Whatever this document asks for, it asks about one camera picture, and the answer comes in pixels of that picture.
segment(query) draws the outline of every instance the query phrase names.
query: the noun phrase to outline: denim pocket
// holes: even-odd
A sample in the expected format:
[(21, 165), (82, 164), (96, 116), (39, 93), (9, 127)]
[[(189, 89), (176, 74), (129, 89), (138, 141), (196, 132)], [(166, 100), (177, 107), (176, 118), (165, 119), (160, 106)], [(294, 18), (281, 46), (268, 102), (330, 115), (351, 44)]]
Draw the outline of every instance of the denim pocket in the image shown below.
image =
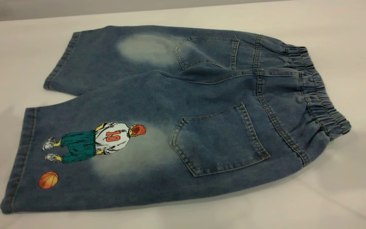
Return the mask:
[(240, 169), (270, 157), (243, 103), (219, 113), (183, 117), (170, 145), (195, 177)]
[(182, 40), (173, 51), (183, 70), (202, 63), (236, 69), (239, 43), (237, 39), (191, 36)]

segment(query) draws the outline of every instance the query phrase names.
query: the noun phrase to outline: pocket stitching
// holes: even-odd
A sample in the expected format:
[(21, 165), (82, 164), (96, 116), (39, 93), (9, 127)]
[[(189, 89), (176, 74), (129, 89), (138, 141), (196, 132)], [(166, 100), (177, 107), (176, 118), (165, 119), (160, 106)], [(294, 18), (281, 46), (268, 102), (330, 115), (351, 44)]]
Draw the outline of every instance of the pocket stitching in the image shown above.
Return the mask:
[(232, 51), (231, 51), (231, 60), (230, 60), (230, 68), (231, 69), (237, 69), (236, 67), (236, 62), (237, 62), (237, 53), (238, 53), (238, 46), (239, 46), (239, 43), (240, 43), (240, 40), (238, 39), (230, 39), (230, 38), (214, 38), (214, 37), (197, 37), (197, 36), (190, 36), (190, 38), (187, 38), (187, 39), (184, 39), (182, 41), (180, 41), (175, 48), (173, 48), (173, 52), (175, 54), (175, 56), (177, 57), (177, 60), (179, 61), (179, 64), (180, 64), (180, 67), (183, 69), (183, 70), (186, 70), (187, 68), (189, 67), (192, 67), (194, 65), (197, 65), (197, 64), (200, 64), (200, 63), (210, 63), (210, 64), (214, 64), (214, 65), (217, 65), (219, 67), (221, 67), (220, 65), (218, 64), (215, 64), (215, 63), (212, 63), (211, 61), (209, 60), (201, 60), (201, 61), (197, 61), (196, 63), (194, 64), (191, 64), (190, 66), (187, 65), (184, 61), (183, 61), (183, 58), (181, 57), (180, 53), (179, 53), (179, 48), (180, 46), (184, 43), (184, 42), (187, 42), (187, 41), (190, 41), (190, 40), (197, 40), (197, 39), (211, 39), (211, 40), (222, 40), (222, 41), (230, 41), (230, 42), (233, 42), (234, 43), (234, 47), (232, 47)]
[[(209, 172), (209, 173), (204, 173), (204, 174), (199, 174), (199, 171), (201, 170), (207, 170), (210, 169), (212, 167), (207, 167), (207, 168), (197, 168), (196, 166), (193, 165), (193, 162), (189, 159), (189, 157), (183, 152), (183, 150), (179, 147), (179, 145), (177, 144), (177, 138), (179, 136), (180, 131), (182, 130), (183, 126), (185, 125), (185, 123), (188, 124), (187, 121), (192, 120), (192, 119), (207, 119), (207, 118), (212, 118), (214, 116), (220, 115), (228, 110), (231, 109), (240, 109), (240, 114), (243, 117), (243, 121), (244, 121), (244, 125), (247, 128), (247, 132), (248, 135), (251, 139), (251, 141), (254, 143), (256, 149), (257, 149), (257, 153), (261, 156), (261, 159), (252, 159), (249, 161), (246, 161), (245, 163), (236, 163), (239, 164), (239, 167), (235, 167), (235, 168), (228, 168), (228, 169), (223, 169), (220, 171), (216, 171), (216, 172)], [(249, 113), (245, 108), (245, 105), (243, 103), (240, 103), (239, 105), (236, 105), (232, 108), (229, 109), (225, 109), (221, 112), (218, 113), (213, 113), (213, 114), (209, 114), (209, 115), (205, 115), (205, 116), (199, 116), (199, 117), (182, 117), (178, 123), (178, 125), (175, 127), (174, 131), (173, 131), (173, 136), (172, 136), (172, 140), (171, 143), (172, 147), (177, 151), (179, 157), (182, 159), (182, 161), (184, 162), (184, 164), (189, 168), (189, 171), (195, 176), (195, 177), (200, 177), (200, 176), (205, 176), (205, 175), (211, 175), (211, 174), (217, 174), (217, 173), (222, 173), (222, 172), (226, 172), (226, 171), (232, 171), (232, 170), (237, 170), (237, 169), (241, 169), (241, 168), (245, 168), (247, 166), (256, 164), (260, 161), (266, 160), (268, 158), (270, 158), (269, 153), (266, 151), (265, 148), (263, 148), (262, 144), (260, 143), (258, 137), (256, 136), (255, 130), (253, 128), (252, 122), (249, 118)], [(218, 167), (225, 167), (228, 165), (232, 165), (232, 164), (225, 164), (225, 165), (219, 165)]]

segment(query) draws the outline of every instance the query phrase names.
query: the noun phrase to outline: jeans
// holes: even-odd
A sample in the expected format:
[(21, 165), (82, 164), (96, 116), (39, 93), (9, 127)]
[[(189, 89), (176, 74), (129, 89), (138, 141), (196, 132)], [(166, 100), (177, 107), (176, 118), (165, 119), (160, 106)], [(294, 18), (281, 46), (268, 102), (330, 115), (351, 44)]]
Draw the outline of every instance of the jeans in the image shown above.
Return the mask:
[[(3, 213), (243, 190), (300, 170), (350, 130), (305, 47), (247, 32), (75, 32), (44, 88), (78, 97), (26, 109)], [(82, 132), (77, 147), (58, 141)]]

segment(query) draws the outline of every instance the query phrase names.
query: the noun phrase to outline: printed graphic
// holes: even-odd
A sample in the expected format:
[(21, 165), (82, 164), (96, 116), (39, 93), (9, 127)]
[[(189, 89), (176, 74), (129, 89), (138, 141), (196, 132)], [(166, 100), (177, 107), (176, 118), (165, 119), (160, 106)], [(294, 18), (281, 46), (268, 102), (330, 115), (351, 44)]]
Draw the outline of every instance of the printed graphic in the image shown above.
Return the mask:
[(125, 123), (103, 123), (95, 130), (87, 132), (68, 133), (59, 142), (49, 138), (42, 150), (67, 146), (69, 152), (63, 156), (49, 153), (45, 159), (50, 162), (74, 163), (93, 158), (95, 155), (109, 155), (124, 148), (130, 137), (144, 135), (143, 125), (133, 125), (129, 128)]
[(49, 171), (43, 174), (42, 177), (39, 179), (39, 187), (43, 189), (49, 189), (55, 186), (57, 181), (58, 181), (57, 173)]

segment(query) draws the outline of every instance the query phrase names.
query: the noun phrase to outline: player's red hair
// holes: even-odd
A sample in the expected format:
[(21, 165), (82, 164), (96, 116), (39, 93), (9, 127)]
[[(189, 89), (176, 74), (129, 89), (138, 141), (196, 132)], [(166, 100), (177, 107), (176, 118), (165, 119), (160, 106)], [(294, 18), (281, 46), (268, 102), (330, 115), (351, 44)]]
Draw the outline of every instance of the player's red hair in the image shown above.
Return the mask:
[(132, 127), (131, 131), (132, 131), (133, 135), (137, 135), (137, 136), (146, 134), (146, 129), (142, 125), (136, 125), (136, 126)]

